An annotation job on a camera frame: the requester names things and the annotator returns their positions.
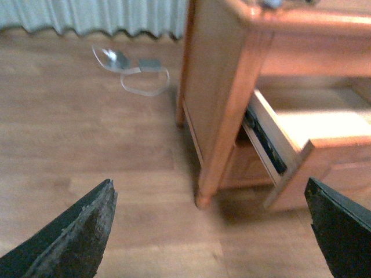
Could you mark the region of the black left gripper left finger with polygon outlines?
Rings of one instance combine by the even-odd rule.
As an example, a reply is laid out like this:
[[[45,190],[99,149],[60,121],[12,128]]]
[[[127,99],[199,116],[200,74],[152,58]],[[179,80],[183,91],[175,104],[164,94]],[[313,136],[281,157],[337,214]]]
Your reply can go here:
[[[24,243],[1,257],[1,277],[94,277],[118,194],[104,180]]]

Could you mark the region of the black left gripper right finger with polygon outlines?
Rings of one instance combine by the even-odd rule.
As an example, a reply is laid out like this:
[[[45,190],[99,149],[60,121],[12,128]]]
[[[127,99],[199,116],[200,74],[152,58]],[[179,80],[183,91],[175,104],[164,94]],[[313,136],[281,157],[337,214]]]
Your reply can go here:
[[[333,277],[370,277],[370,210],[313,177],[304,195]]]

